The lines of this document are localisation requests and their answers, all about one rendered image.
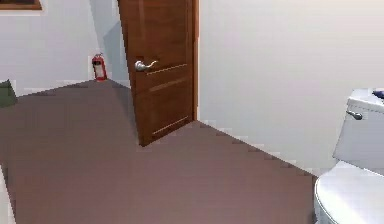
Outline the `brown wooden room door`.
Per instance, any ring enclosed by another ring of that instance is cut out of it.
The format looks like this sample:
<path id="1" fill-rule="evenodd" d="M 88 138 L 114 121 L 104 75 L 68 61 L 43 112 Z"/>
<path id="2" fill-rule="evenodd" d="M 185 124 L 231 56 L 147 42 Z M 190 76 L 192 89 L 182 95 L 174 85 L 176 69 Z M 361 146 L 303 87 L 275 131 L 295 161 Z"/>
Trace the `brown wooden room door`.
<path id="1" fill-rule="evenodd" d="M 139 144 L 194 119 L 194 0 L 117 0 Z M 136 61 L 146 71 L 135 70 Z"/>

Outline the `red fire extinguisher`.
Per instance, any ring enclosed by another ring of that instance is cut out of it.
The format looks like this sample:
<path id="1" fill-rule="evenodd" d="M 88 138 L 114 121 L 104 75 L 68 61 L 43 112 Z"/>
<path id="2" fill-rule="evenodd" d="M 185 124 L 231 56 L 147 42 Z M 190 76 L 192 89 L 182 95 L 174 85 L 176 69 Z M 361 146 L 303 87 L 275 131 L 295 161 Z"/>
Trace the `red fire extinguisher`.
<path id="1" fill-rule="evenodd" d="M 97 81 L 104 81 L 107 79 L 104 58 L 101 53 L 96 54 L 92 59 L 92 66 L 94 76 Z"/>

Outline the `white toilet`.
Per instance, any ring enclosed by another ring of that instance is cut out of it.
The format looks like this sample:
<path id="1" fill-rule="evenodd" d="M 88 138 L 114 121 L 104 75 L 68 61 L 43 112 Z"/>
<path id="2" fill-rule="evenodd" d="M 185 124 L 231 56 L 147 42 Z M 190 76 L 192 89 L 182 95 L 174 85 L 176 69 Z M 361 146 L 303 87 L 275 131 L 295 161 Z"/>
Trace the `white toilet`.
<path id="1" fill-rule="evenodd" d="M 384 99 L 375 90 L 384 88 L 348 97 L 336 164 L 314 185 L 314 224 L 384 224 Z"/>

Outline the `dark green box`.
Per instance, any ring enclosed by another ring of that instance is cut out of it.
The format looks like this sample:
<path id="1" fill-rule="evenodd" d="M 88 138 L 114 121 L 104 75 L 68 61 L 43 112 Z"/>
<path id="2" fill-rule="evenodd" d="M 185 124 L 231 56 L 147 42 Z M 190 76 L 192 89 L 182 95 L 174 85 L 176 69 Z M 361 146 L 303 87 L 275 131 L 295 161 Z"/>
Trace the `dark green box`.
<path id="1" fill-rule="evenodd" d="M 12 106 L 17 103 L 17 97 L 10 80 L 0 83 L 0 108 Z"/>

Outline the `brown framed wall picture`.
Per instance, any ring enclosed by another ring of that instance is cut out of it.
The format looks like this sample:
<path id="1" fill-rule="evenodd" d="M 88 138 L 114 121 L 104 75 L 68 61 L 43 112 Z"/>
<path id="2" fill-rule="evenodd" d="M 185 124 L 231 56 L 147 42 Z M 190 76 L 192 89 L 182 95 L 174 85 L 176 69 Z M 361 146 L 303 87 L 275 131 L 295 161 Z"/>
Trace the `brown framed wall picture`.
<path id="1" fill-rule="evenodd" d="M 41 10 L 40 0 L 0 0 L 0 10 Z"/>

